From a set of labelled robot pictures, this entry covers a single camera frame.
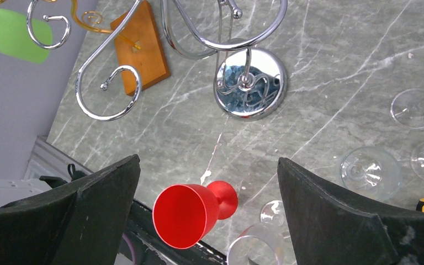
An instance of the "gray wall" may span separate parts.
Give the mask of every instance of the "gray wall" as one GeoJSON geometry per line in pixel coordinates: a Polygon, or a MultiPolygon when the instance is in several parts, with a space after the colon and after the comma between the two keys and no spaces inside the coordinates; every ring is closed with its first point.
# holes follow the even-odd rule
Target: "gray wall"
{"type": "MultiPolygon", "coordinates": [[[[79,15],[94,10],[98,0],[79,1],[79,15]]],[[[26,14],[29,0],[7,0],[0,8],[26,14]]],[[[70,17],[71,2],[39,1],[34,18],[44,14],[70,17]]],[[[0,179],[22,179],[38,135],[47,135],[86,31],[72,19],[67,43],[36,65],[0,54],[0,179]]],[[[63,22],[50,23],[53,39],[62,36],[63,22]]]]}

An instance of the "orange wooden block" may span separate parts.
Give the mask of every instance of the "orange wooden block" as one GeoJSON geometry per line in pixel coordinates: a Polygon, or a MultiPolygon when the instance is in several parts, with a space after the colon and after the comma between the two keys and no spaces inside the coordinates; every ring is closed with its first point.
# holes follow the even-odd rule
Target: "orange wooden block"
{"type": "MultiPolygon", "coordinates": [[[[111,29],[116,29],[125,16],[126,13],[111,22],[111,29]]],[[[120,36],[114,39],[119,65],[132,65],[139,71],[142,78],[142,90],[170,76],[152,8],[147,1],[140,4],[121,33],[141,48],[140,50],[134,48],[120,36]]],[[[126,94],[134,95],[136,90],[134,75],[129,71],[123,71],[121,77],[126,94]]]]}

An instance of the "round chrome base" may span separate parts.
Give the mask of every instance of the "round chrome base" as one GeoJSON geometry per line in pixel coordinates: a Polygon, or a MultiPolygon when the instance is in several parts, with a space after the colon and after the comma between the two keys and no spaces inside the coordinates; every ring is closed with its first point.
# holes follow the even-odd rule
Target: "round chrome base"
{"type": "Polygon", "coordinates": [[[285,97],[287,73],[283,63],[269,51],[251,48],[248,83],[242,81],[246,49],[230,55],[214,79],[214,95],[220,108],[233,118],[258,120],[272,113],[285,97]]]}

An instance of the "gray marble surface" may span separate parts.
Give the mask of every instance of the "gray marble surface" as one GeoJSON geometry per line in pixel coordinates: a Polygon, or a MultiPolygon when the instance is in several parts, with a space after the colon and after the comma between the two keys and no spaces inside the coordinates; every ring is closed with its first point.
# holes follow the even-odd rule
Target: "gray marble surface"
{"type": "MultiPolygon", "coordinates": [[[[198,29],[216,39],[216,3],[183,3],[198,29]]],[[[120,120],[90,119],[76,103],[75,73],[106,35],[88,33],[49,143],[94,171],[139,154],[142,173],[135,198],[148,206],[171,184],[200,183],[206,171],[211,174],[204,184],[230,182],[238,191],[239,208],[203,239],[224,253],[246,227],[259,221],[266,202],[280,199],[279,157],[340,184],[336,165],[341,156],[360,146],[383,147],[400,161],[404,178],[387,203],[414,209],[424,197],[424,181],[410,167],[411,151],[424,142],[424,131],[406,130],[389,116],[397,93],[424,89],[424,0],[289,1],[284,22],[258,44],[284,62],[287,96],[273,114],[250,123],[231,119],[219,109],[212,85],[215,58],[190,61],[177,55],[160,28],[159,1],[151,4],[172,76],[145,90],[120,120]]],[[[249,38],[273,20],[279,2],[237,4],[243,18],[235,23],[232,36],[249,38]]],[[[126,0],[100,0],[97,10],[109,22],[130,5],[126,0]]],[[[173,12],[173,29],[181,43],[203,49],[173,12]]],[[[120,79],[106,92],[99,89],[117,65],[111,45],[85,75],[84,99],[97,113],[118,112],[130,100],[120,79]]],[[[296,263],[291,247],[287,241],[285,264],[296,263]]]]}

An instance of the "red cup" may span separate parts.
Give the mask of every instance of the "red cup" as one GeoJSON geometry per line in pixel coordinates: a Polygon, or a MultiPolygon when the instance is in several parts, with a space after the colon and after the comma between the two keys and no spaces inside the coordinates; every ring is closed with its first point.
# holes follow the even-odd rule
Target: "red cup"
{"type": "Polygon", "coordinates": [[[229,218],[238,207],[238,196],[224,181],[207,187],[176,184],[163,190],[153,204],[153,225],[169,246],[183,250],[194,246],[218,219],[229,218]]]}

